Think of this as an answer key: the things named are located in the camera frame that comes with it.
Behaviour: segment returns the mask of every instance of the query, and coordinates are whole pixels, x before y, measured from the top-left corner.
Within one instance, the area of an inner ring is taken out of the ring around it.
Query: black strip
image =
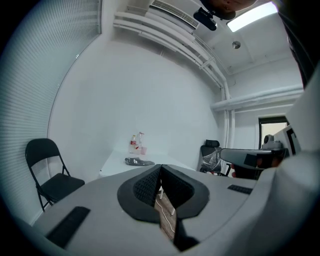
[[[75,207],[47,236],[52,243],[65,248],[91,210]]]
[[[237,185],[230,185],[228,187],[229,190],[237,191],[243,194],[250,195],[252,192],[252,188],[244,187],[244,186],[237,186]]]
[[[292,155],[296,154],[296,149],[295,149],[295,144],[294,141],[292,139],[292,134],[295,134],[293,129],[290,129],[286,132],[288,139],[289,139],[289,143],[290,143],[290,147],[291,147],[291,151],[292,151]]]

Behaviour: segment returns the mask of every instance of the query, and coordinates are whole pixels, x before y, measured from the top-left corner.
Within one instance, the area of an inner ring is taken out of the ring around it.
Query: white wall
[[[135,43],[137,37],[93,42],[55,100],[48,136],[71,174],[86,182],[97,178],[112,150],[127,151],[139,131],[149,154],[168,154],[194,169],[200,146],[217,139],[214,94],[200,72],[161,57],[158,45]]]
[[[235,149],[254,150],[259,147],[259,118],[284,116],[290,106],[235,114]]]
[[[301,85],[302,80],[295,59],[287,58],[263,64],[233,75],[230,95],[235,98],[279,87]]]

